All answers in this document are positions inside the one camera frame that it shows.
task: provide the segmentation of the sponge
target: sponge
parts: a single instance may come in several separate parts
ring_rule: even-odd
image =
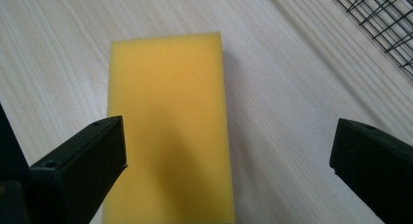
[[[129,167],[103,222],[235,223],[219,33],[112,43],[108,116]]]

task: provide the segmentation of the yellow sponge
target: yellow sponge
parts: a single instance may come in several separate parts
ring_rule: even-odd
[[[108,116],[123,115],[129,167],[109,223],[234,223],[221,37],[114,42]]]

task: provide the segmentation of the black plastic part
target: black plastic part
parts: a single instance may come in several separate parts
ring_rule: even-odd
[[[384,222],[412,222],[413,147],[366,124],[340,119],[330,166]]]
[[[90,124],[30,168],[33,220],[89,223],[126,166],[122,117]]]
[[[16,181],[0,181],[0,223],[30,223],[24,192]]]
[[[0,181],[28,182],[28,164],[0,104]]]

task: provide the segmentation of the wire rack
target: wire rack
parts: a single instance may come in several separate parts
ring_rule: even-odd
[[[413,0],[336,0],[413,78]]]

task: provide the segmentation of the light wood surface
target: light wood surface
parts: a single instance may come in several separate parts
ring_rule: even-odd
[[[237,223],[381,223],[328,165],[337,120],[413,143],[412,80],[333,0],[0,0],[0,25],[0,101],[30,164],[105,117],[111,41],[209,31]]]

